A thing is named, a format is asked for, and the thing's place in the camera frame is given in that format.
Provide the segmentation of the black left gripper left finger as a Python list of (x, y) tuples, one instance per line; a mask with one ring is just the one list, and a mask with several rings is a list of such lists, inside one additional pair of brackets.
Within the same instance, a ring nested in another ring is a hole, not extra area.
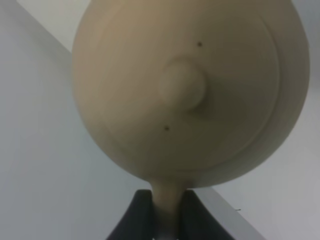
[(126, 212), (107, 240), (155, 240), (156, 222), (152, 192), (137, 190)]

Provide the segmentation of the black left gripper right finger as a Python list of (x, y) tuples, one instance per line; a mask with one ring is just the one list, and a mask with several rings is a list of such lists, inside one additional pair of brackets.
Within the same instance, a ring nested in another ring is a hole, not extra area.
[(234, 240), (211, 215), (193, 190), (186, 190), (179, 206), (179, 240)]

